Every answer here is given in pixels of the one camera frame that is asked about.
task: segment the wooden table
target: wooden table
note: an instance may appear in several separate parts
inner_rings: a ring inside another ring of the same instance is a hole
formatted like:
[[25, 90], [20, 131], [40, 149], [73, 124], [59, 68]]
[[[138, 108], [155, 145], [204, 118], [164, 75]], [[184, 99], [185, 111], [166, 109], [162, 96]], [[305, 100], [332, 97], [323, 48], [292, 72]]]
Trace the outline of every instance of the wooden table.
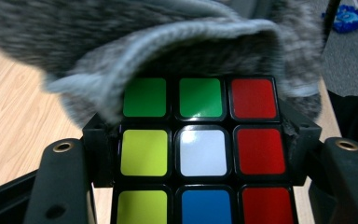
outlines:
[[[40, 71], [0, 54], [0, 186], [37, 169], [45, 147], [57, 140], [81, 137], [55, 95], [40, 90]], [[321, 82], [324, 111], [318, 120], [321, 140], [340, 136], [326, 88]], [[313, 223], [308, 184], [295, 188], [300, 223]], [[99, 223], [109, 223], [111, 189], [96, 189]]]

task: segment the gray floor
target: gray floor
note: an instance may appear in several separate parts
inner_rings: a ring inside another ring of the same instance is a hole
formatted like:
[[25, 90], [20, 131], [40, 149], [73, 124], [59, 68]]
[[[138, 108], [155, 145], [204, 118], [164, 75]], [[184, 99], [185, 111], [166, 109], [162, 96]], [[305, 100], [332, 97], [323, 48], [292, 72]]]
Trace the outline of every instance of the gray floor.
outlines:
[[[328, 0], [310, 0], [315, 13], [322, 13]], [[353, 0], [341, 4], [355, 6]], [[327, 89], [339, 95], [358, 96], [358, 30], [348, 34], [332, 32], [323, 54], [324, 80]]]

